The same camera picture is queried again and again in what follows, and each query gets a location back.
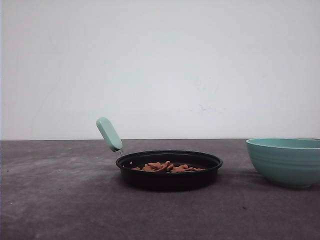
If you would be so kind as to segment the brown beef cubes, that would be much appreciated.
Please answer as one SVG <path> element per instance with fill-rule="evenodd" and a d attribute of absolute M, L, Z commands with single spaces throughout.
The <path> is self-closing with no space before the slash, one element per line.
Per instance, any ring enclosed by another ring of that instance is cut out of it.
<path fill-rule="evenodd" d="M 174 165 L 170 161 L 166 161 L 165 163 L 149 162 L 146 163 L 143 167 L 134 167 L 132 169 L 137 171 L 154 173 L 185 173 L 204 170 L 204 168 L 197 168 L 187 164 Z"/>

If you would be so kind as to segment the teal ceramic bowl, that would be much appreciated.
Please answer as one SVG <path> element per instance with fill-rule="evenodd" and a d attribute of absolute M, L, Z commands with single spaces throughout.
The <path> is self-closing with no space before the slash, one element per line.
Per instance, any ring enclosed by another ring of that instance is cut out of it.
<path fill-rule="evenodd" d="M 252 165 L 270 182 L 308 188 L 320 182 L 320 141 L 306 138 L 246 140 Z"/>

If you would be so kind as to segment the black frying pan green handle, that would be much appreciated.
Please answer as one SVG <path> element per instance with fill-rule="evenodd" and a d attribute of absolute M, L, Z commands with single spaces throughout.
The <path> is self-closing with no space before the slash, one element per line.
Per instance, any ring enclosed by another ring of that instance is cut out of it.
<path fill-rule="evenodd" d="M 223 161 L 212 154 L 189 150 L 150 150 L 123 154 L 123 142 L 114 126 L 106 117 L 96 120 L 96 126 L 106 145 L 119 157 L 115 161 L 123 181 L 133 187 L 152 191 L 180 192 L 194 190 L 213 184 Z M 202 168 L 191 172 L 147 172 L 134 170 L 147 163 L 165 163 L 170 161 L 175 166 L 189 165 Z"/>

